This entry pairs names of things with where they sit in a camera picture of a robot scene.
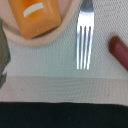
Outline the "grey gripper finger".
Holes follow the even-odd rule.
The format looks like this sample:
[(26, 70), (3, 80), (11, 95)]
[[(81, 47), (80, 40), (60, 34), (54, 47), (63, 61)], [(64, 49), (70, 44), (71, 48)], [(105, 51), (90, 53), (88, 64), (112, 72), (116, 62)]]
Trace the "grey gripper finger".
[(9, 64), (11, 55), (7, 43), (5, 33), (2, 28), (2, 20), (0, 19), (0, 88), (6, 81), (7, 74), (3, 73), (5, 67)]

